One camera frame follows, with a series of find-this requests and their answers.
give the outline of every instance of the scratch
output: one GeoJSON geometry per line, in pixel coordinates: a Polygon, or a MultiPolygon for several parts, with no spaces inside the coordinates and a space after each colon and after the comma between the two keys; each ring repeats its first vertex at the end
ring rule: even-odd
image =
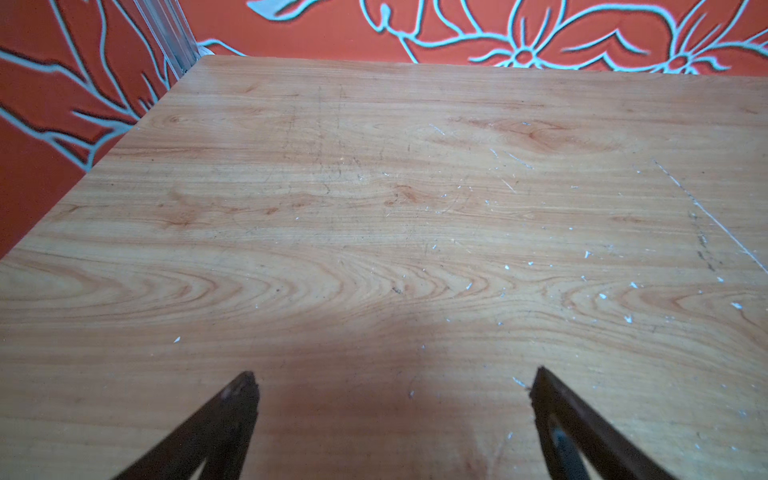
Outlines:
{"type": "Polygon", "coordinates": [[[517,192],[515,191],[515,189],[514,189],[514,188],[512,188],[512,185],[508,184],[506,180],[504,180],[503,178],[500,178],[499,180],[501,180],[502,182],[504,182],[504,185],[506,185],[507,187],[509,187],[509,190],[512,190],[512,192],[513,192],[513,193],[515,193],[515,194],[517,193],[517,192]]]}
{"type": "Polygon", "coordinates": [[[526,164],[524,161],[520,160],[520,159],[519,159],[519,158],[517,158],[515,155],[513,155],[513,154],[510,154],[510,153],[509,153],[509,152],[507,152],[507,151],[504,151],[504,153],[506,153],[506,154],[507,154],[507,155],[509,155],[510,157],[514,158],[515,160],[517,160],[517,161],[518,161],[518,162],[520,162],[521,164],[523,164],[523,165],[525,166],[525,168],[530,168],[531,170],[533,170],[533,167],[532,167],[531,165],[528,165],[528,164],[526,164]]]}
{"type": "Polygon", "coordinates": [[[430,126],[430,127],[432,127],[432,128],[434,128],[434,129],[435,129],[435,130],[437,130],[438,132],[440,132],[440,133],[441,133],[443,136],[445,136],[445,132],[444,132],[444,131],[442,131],[442,130],[440,130],[439,128],[437,128],[435,125],[433,125],[433,124],[429,124],[429,126],[430,126]]]}
{"type": "Polygon", "coordinates": [[[694,196],[691,194],[691,192],[689,192],[688,190],[686,190],[686,189],[685,189],[685,187],[683,187],[682,185],[680,185],[680,182],[679,182],[679,181],[677,181],[677,179],[676,179],[675,177],[673,177],[673,176],[672,176],[672,174],[670,174],[670,173],[669,173],[669,171],[667,171],[667,169],[666,169],[666,168],[662,167],[662,166],[659,164],[659,162],[657,162],[657,161],[655,161],[655,160],[654,160],[654,163],[655,163],[655,164],[656,164],[656,165],[657,165],[657,166],[658,166],[658,167],[661,169],[661,171],[663,171],[665,174],[667,174],[667,176],[668,176],[669,178],[671,178],[671,179],[672,179],[672,181],[675,183],[675,185],[677,185],[678,187],[680,187],[680,189],[681,189],[683,192],[685,192],[685,194],[686,194],[686,195],[687,195],[687,196],[690,198],[690,200],[691,200],[692,202],[694,202],[694,205],[696,205],[697,207],[699,207],[699,208],[701,209],[701,211],[703,211],[704,213],[706,213],[706,214],[707,214],[707,216],[708,216],[709,218],[711,218],[711,219],[712,219],[712,221],[713,221],[714,223],[716,223],[718,227],[720,227],[720,228],[722,228],[722,229],[723,229],[723,232],[725,232],[725,233],[727,233],[727,234],[728,234],[728,237],[730,237],[730,239],[731,239],[731,240],[733,240],[734,242],[736,242],[736,245],[738,245],[738,246],[741,248],[741,250],[742,250],[744,253],[746,253],[747,255],[749,255],[749,256],[750,256],[750,258],[751,258],[752,260],[754,260],[754,261],[755,261],[755,263],[757,263],[757,265],[758,265],[758,266],[759,266],[761,269],[763,269],[763,272],[765,272],[766,274],[768,274],[768,269],[767,269],[767,268],[766,268],[766,267],[765,267],[765,266],[764,266],[762,263],[760,263],[760,261],[757,259],[757,257],[755,257],[755,256],[754,256],[754,254],[752,254],[752,252],[750,252],[750,251],[749,251],[749,250],[748,250],[748,249],[747,249],[747,248],[746,248],[746,247],[745,247],[745,246],[744,246],[744,245],[743,245],[743,244],[742,244],[742,243],[741,243],[741,242],[740,242],[740,241],[739,241],[739,240],[738,240],[736,237],[734,237],[734,236],[733,236],[733,234],[730,232],[730,230],[728,230],[728,229],[727,229],[727,228],[726,228],[726,227],[725,227],[725,226],[724,226],[722,223],[720,223],[720,221],[718,221],[718,220],[717,220],[717,218],[715,218],[715,217],[714,217],[714,215],[712,215],[711,213],[709,213],[709,211],[707,211],[707,209],[706,209],[706,208],[704,208],[704,207],[703,207],[703,205],[702,205],[702,204],[700,204],[698,200],[696,200],[696,197],[694,197],[694,196]]]}

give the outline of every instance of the red wall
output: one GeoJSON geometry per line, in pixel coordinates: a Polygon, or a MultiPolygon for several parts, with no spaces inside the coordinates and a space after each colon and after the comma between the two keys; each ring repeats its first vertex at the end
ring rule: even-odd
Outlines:
{"type": "MultiPolygon", "coordinates": [[[[768,75],[768,0],[180,3],[216,53],[768,75]]],[[[175,82],[132,0],[3,8],[0,256],[175,82]]]]}

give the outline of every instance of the white scratch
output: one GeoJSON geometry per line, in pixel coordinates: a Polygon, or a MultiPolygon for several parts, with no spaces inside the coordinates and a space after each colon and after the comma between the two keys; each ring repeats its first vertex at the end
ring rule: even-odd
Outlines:
{"type": "Polygon", "coordinates": [[[441,133],[443,136],[445,136],[445,132],[443,132],[442,130],[440,130],[439,128],[437,128],[435,125],[433,125],[433,124],[429,124],[429,126],[430,126],[430,127],[432,127],[432,128],[434,128],[434,129],[435,129],[435,130],[437,130],[438,132],[440,132],[440,133],[441,133]]]}
{"type": "Polygon", "coordinates": [[[738,245],[738,246],[741,248],[741,250],[742,250],[744,253],[746,253],[747,255],[749,255],[749,256],[750,256],[750,258],[751,258],[752,260],[754,260],[754,262],[755,262],[755,263],[757,263],[757,265],[758,265],[758,266],[759,266],[761,269],[763,269],[763,272],[765,272],[766,274],[768,274],[768,269],[767,269],[767,268],[766,268],[766,267],[765,267],[765,266],[764,266],[764,265],[763,265],[763,264],[762,264],[762,263],[761,263],[761,262],[760,262],[760,261],[757,259],[757,257],[755,257],[755,256],[754,256],[754,254],[753,254],[752,252],[750,252],[750,251],[749,251],[749,250],[748,250],[748,249],[747,249],[747,248],[746,248],[746,247],[745,247],[745,246],[744,246],[744,245],[743,245],[743,244],[742,244],[742,243],[741,243],[741,242],[740,242],[740,241],[739,241],[739,240],[738,240],[736,237],[734,237],[734,236],[733,236],[733,234],[730,232],[730,230],[728,230],[728,229],[727,229],[727,228],[726,228],[726,227],[725,227],[725,226],[724,226],[722,223],[720,223],[720,221],[718,221],[718,219],[717,219],[717,218],[715,218],[713,214],[709,213],[709,211],[707,211],[707,209],[706,209],[706,208],[704,208],[704,207],[703,207],[703,205],[702,205],[702,204],[700,204],[698,200],[696,200],[696,197],[694,197],[694,196],[691,194],[691,192],[689,192],[688,190],[686,190],[686,189],[685,189],[685,187],[683,187],[682,185],[680,185],[680,182],[679,182],[679,181],[677,181],[677,179],[676,179],[675,177],[673,177],[673,176],[672,176],[672,174],[670,174],[670,173],[667,171],[667,169],[666,169],[666,168],[664,168],[664,167],[662,167],[661,165],[659,165],[659,163],[658,163],[657,161],[655,161],[655,160],[654,160],[654,163],[655,163],[656,165],[658,165],[658,167],[659,167],[659,168],[660,168],[660,169],[661,169],[661,170],[662,170],[662,171],[663,171],[665,174],[667,174],[667,176],[668,176],[669,178],[671,178],[671,179],[672,179],[672,181],[675,183],[675,185],[677,185],[678,187],[680,187],[680,189],[681,189],[683,192],[685,192],[685,194],[686,194],[686,195],[687,195],[687,196],[688,196],[688,197],[691,199],[691,201],[692,201],[692,202],[694,202],[694,205],[696,205],[697,207],[699,207],[699,208],[701,209],[701,211],[703,211],[704,213],[706,213],[706,214],[707,214],[707,216],[708,216],[709,218],[711,218],[711,219],[712,219],[712,221],[713,221],[714,223],[716,223],[718,227],[720,227],[720,228],[722,228],[722,229],[723,229],[723,232],[725,232],[725,233],[727,233],[727,234],[728,234],[728,237],[730,237],[730,239],[731,239],[731,240],[733,240],[734,242],[736,242],[736,245],[738,245]]]}
{"type": "Polygon", "coordinates": [[[500,180],[501,180],[502,182],[504,182],[504,185],[506,185],[507,187],[509,187],[509,190],[512,190],[512,192],[513,192],[513,193],[517,193],[517,192],[515,191],[515,189],[514,189],[514,188],[512,188],[512,185],[508,184],[506,180],[504,180],[503,178],[502,178],[502,179],[500,179],[500,180]]]}
{"type": "Polygon", "coordinates": [[[509,152],[507,152],[507,151],[504,151],[504,153],[506,153],[506,154],[507,154],[507,155],[509,155],[510,157],[514,158],[515,160],[517,160],[517,161],[518,161],[518,162],[520,162],[521,164],[523,164],[523,165],[525,166],[525,168],[530,168],[531,170],[533,170],[533,167],[532,167],[531,165],[528,165],[528,164],[526,164],[524,161],[520,160],[520,159],[519,159],[519,158],[517,158],[515,155],[513,155],[513,154],[510,154],[510,153],[509,153],[509,152]]]}

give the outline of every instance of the table surface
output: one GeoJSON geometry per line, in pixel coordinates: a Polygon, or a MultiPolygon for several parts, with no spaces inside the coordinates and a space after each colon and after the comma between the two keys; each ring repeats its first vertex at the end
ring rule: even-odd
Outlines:
{"type": "Polygon", "coordinates": [[[767,131],[768,79],[205,57],[0,263],[0,477],[249,369],[244,478],[547,478],[543,364],[765,478],[767,131]]]}

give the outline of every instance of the wood grain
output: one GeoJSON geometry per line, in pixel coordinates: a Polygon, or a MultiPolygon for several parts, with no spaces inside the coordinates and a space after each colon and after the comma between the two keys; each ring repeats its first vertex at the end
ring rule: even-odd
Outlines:
{"type": "Polygon", "coordinates": [[[0,263],[0,477],[108,478],[252,369],[244,478],[546,478],[544,364],[765,478],[768,274],[660,166],[765,263],[767,131],[766,79],[205,57],[0,263]]]}

